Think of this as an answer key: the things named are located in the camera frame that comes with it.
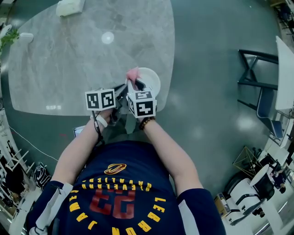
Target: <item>concrete floor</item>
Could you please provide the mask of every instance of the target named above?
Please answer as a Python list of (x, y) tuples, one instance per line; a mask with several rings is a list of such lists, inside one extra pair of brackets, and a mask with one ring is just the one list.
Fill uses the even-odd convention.
[[(9, 22), (21, 26), (57, 0), (17, 0)], [(213, 195), (223, 190), (236, 169), (232, 162), (244, 145), (262, 148), (268, 132), (255, 112), (237, 103), (256, 103), (259, 89), (238, 87), (243, 73), (238, 49), (277, 54), (280, 35), (273, 10), (264, 0), (171, 0), (175, 18), (175, 63), (165, 109), (157, 114), (162, 127), (191, 156), (200, 180)], [(10, 100), (2, 55), (1, 85), (10, 125), (43, 152), (59, 158), (73, 139), (73, 128), (88, 117), (46, 116), (18, 112)], [(260, 62), (257, 78), (277, 84), (276, 65)], [(56, 161), (14, 134), (29, 159), (42, 161), (53, 173)]]

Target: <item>pink object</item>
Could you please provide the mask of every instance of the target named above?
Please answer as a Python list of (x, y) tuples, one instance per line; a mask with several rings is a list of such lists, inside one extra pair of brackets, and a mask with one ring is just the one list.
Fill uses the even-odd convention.
[(137, 78), (141, 78), (139, 76), (139, 67), (132, 68), (127, 72), (127, 79), (131, 81), (135, 90), (138, 90), (138, 87), (135, 85)]

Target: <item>white bowl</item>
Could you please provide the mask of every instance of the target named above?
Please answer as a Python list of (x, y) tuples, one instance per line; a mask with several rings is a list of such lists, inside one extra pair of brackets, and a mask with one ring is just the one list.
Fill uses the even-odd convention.
[(138, 78), (138, 80), (144, 80), (144, 83), (150, 86), (150, 88), (152, 89), (152, 93), (156, 97), (160, 91), (161, 85), (157, 73), (155, 73), (152, 69), (149, 68), (139, 68), (139, 76), (141, 78)]

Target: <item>black metal chair leg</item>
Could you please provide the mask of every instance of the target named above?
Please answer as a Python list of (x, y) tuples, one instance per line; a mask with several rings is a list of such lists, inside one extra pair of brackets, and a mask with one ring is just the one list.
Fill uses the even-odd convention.
[(275, 56), (272, 54), (267, 54), (267, 53), (263, 53), (263, 52), (259, 52), (259, 51), (253, 51), (253, 50), (238, 50), (238, 51), (242, 55), (242, 57), (245, 57), (244, 54), (246, 54), (246, 55), (252, 55), (252, 56), (265, 57), (265, 58), (269, 58), (269, 59), (272, 59), (275, 61), (279, 61), (278, 56)]
[(290, 118), (291, 118), (291, 116), (290, 116), (290, 115), (287, 115), (287, 114), (286, 114), (286, 113), (284, 113), (284, 112), (281, 112), (281, 111), (279, 111), (279, 110), (277, 110), (277, 112), (278, 112), (279, 114), (281, 114), (282, 116), (284, 116), (284, 117), (288, 118), (288, 119), (290, 119)]
[(241, 85), (248, 85), (248, 86), (255, 86), (255, 87), (264, 87), (272, 90), (277, 90), (277, 85), (266, 84), (266, 83), (258, 83), (255, 81), (238, 81), (238, 84)]
[[(248, 65), (248, 69), (246, 69), (246, 71), (243, 73), (242, 77), (239, 79), (239, 81), (243, 81), (243, 80), (248, 80), (248, 81), (255, 81), (257, 82), (255, 73), (253, 71), (253, 68), (255, 67), (256, 63), (258, 61), (258, 57), (256, 56), (254, 58), (254, 60), (250, 63), (250, 65), (248, 64), (248, 61), (246, 60), (245, 65)], [(250, 73), (252, 80), (250, 80), (249, 78), (247, 78), (248, 73)]]
[(241, 104), (246, 105), (246, 106), (249, 107), (249, 108), (254, 109), (255, 111), (257, 110), (257, 107), (256, 107), (255, 105), (253, 105), (253, 104), (248, 104), (248, 103), (246, 103), (246, 102), (244, 102), (244, 101), (242, 101), (242, 100), (237, 100), (237, 101), (240, 102)]
[(241, 52), (242, 50), (238, 50), (238, 51), (239, 51), (239, 54), (240, 54), (240, 56), (241, 56), (241, 58), (242, 58), (242, 60), (244, 62), (244, 65), (246, 67), (246, 70), (249, 70), (249, 64), (247, 62), (247, 59), (246, 59), (244, 53)]
[(278, 138), (276, 138), (276, 139), (274, 139), (274, 138), (272, 138), (271, 136), (269, 136), (269, 138), (272, 140), (272, 141), (274, 141), (278, 146), (280, 146), (280, 144), (278, 143), (278, 142), (276, 142), (276, 140), (280, 140), (280, 139), (278, 139)]

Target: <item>hand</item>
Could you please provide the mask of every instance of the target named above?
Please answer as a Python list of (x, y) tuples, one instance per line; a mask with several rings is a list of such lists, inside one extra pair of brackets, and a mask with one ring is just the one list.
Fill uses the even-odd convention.
[(110, 122), (110, 114), (112, 113), (113, 108), (107, 109), (107, 110), (103, 110), (101, 111), (99, 114), (101, 115), (101, 117), (104, 118), (104, 120), (109, 123)]

